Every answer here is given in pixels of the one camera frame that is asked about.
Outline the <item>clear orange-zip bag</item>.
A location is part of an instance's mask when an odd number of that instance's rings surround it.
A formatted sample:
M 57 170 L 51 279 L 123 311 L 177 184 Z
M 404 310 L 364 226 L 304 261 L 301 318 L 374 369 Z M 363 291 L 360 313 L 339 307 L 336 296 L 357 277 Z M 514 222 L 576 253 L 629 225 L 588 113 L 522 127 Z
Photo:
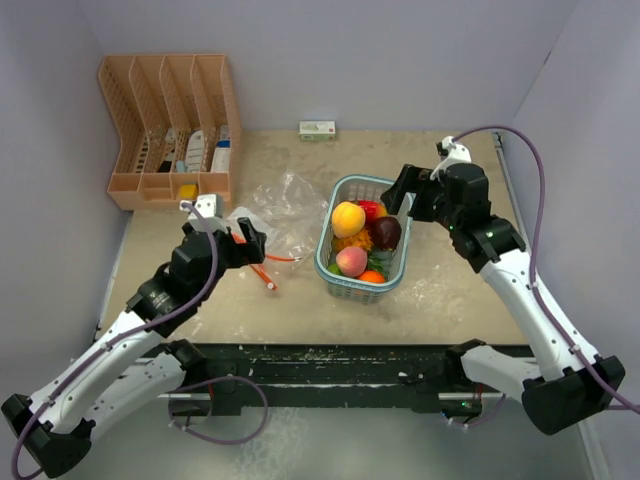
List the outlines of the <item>clear orange-zip bag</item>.
M 277 180 L 257 186 L 248 200 L 228 215 L 236 240 L 242 239 L 236 221 L 244 217 L 267 235 L 265 261 L 251 269 L 268 291 L 278 290 L 281 271 L 299 267 L 315 252 L 327 209 L 321 192 L 288 170 Z

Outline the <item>yellow peach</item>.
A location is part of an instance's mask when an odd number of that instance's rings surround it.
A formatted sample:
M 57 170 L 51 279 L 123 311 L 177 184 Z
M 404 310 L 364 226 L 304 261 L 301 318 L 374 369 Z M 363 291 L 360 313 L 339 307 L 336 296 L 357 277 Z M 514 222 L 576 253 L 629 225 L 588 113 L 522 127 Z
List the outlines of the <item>yellow peach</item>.
M 349 201 L 338 204 L 331 214 L 332 229 L 337 238 L 347 238 L 359 233 L 365 223 L 365 211 Z

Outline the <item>pink peach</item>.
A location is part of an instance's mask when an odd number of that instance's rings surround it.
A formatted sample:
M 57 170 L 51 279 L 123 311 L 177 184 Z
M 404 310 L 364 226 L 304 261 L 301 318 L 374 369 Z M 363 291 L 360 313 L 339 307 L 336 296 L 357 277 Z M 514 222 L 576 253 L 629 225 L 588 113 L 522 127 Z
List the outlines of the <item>pink peach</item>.
M 349 278 L 361 275 L 366 270 L 367 263 L 368 253 L 361 247 L 345 247 L 336 256 L 338 269 Z

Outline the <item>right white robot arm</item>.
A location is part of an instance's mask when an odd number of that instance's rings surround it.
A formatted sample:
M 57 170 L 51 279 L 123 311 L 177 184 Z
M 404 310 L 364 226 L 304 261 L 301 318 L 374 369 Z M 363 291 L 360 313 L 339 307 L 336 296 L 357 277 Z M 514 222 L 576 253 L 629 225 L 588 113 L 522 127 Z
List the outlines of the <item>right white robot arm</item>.
M 605 409 L 626 370 L 603 357 L 572 325 L 542 281 L 515 227 L 491 212 L 483 169 L 458 163 L 445 171 L 406 164 L 381 200 L 391 213 L 414 197 L 412 219 L 445 228 L 456 252 L 494 290 L 525 335 L 533 360 L 510 357 L 479 340 L 447 353 L 446 383 L 456 391 L 489 386 L 518 400 L 538 430 L 553 435 Z

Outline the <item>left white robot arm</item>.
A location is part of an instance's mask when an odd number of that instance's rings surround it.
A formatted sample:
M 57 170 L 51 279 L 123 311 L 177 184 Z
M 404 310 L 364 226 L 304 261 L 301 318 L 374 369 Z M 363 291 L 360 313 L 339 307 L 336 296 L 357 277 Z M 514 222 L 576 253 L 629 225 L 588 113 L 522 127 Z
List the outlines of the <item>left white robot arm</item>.
M 170 260 L 140 285 L 107 333 L 40 390 L 4 401 L 2 414 L 17 437 L 14 478 L 22 476 L 22 451 L 38 466 L 32 478 L 58 478 L 102 433 L 157 396 L 235 380 L 233 374 L 211 376 L 194 345 L 168 338 L 198 312 L 227 270 L 264 262 L 266 234 L 247 218 L 238 224 L 242 242 L 230 229 L 185 223 Z

